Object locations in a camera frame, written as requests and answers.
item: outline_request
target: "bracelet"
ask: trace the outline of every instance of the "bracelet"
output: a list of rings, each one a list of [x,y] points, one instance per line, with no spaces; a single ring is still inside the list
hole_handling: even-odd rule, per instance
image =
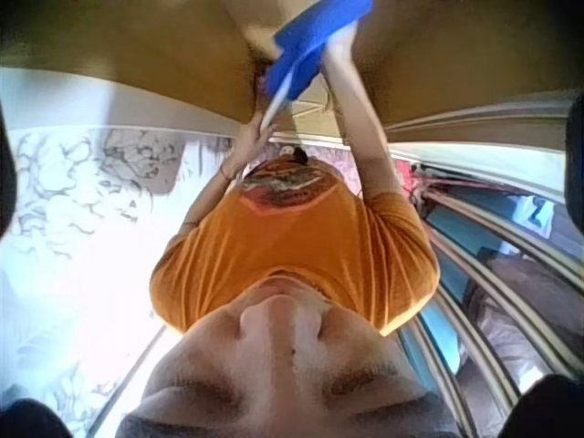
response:
[[[225,172],[224,172],[224,170],[223,170],[223,163],[221,163],[221,165],[219,166],[219,173],[221,173],[221,174],[223,175],[223,177],[224,177],[224,178],[225,178],[227,181],[229,181],[229,182],[231,182],[231,181],[233,181],[233,180],[235,179],[235,177],[233,177],[233,178],[229,178],[229,177],[228,177],[228,176],[225,174]]]

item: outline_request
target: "wrist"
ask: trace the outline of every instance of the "wrist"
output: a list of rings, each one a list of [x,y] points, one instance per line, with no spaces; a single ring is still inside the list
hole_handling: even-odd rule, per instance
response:
[[[341,48],[327,48],[322,57],[323,67],[327,74],[342,71],[354,66],[350,50]]]
[[[241,162],[232,156],[227,157],[221,163],[221,169],[223,170],[224,176],[230,180],[234,180],[237,174],[244,169],[247,165],[246,162]]]

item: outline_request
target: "hand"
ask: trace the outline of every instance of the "hand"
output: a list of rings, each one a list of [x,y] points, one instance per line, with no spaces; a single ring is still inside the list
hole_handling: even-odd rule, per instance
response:
[[[262,117],[263,114],[257,112],[247,125],[242,125],[239,129],[233,151],[223,164],[223,170],[228,178],[233,179],[250,161],[255,159],[276,130],[276,125],[271,125],[260,134],[259,125]]]

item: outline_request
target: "metal rod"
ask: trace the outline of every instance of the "metal rod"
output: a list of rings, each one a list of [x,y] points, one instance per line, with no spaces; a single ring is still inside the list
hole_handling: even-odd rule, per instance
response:
[[[546,364],[556,373],[577,378],[584,362],[556,335],[549,324],[498,276],[451,239],[424,225],[430,241],[498,304],[533,344]]]
[[[108,401],[106,401],[106,404],[103,406],[103,408],[101,408],[101,411],[99,411],[98,416],[96,417],[94,422],[89,427],[88,433],[86,435],[88,438],[93,438],[96,435],[96,433],[99,430],[99,427],[101,427],[104,420],[106,419],[106,417],[110,413],[111,408],[113,408],[114,404],[116,404],[116,402],[120,398],[121,394],[126,390],[128,383],[130,383],[130,381],[132,380],[132,378],[136,374],[136,371],[138,371],[138,369],[140,368],[141,364],[144,363],[144,361],[146,360],[146,358],[148,357],[148,355],[150,354],[150,352],[152,351],[152,349],[154,348],[156,343],[162,337],[162,334],[164,334],[165,330],[166,330],[166,325],[162,324],[162,326],[159,328],[159,330],[156,332],[154,337],[148,343],[148,345],[146,346],[144,351],[140,354],[138,359],[131,366],[128,373],[124,376],[124,378],[122,379],[122,381],[118,385],[118,388],[116,388],[114,390],[114,392],[110,395]]]
[[[477,437],[475,422],[463,397],[463,392],[452,373],[446,368],[446,360],[440,350],[436,348],[432,334],[419,316],[414,317],[408,327],[422,350],[430,373],[436,381],[444,402],[453,413],[460,432],[463,436]]]
[[[483,334],[466,317],[460,305],[454,301],[442,285],[438,286],[434,302],[453,325],[469,356],[473,358],[474,363],[485,376],[486,383],[489,385],[499,409],[507,416],[521,397],[521,391],[505,366],[496,356]]]
[[[538,262],[550,266],[584,295],[584,265],[571,260],[552,245],[535,238],[513,222],[447,194],[431,190],[422,196],[477,222]]]

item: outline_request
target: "blue rag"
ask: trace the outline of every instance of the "blue rag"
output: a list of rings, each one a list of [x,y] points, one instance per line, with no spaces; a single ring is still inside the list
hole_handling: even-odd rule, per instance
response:
[[[372,0],[321,0],[280,30],[275,40],[284,50],[266,73],[266,91],[273,98],[292,71],[287,93],[295,100],[318,74],[322,51],[329,37],[369,13]]]

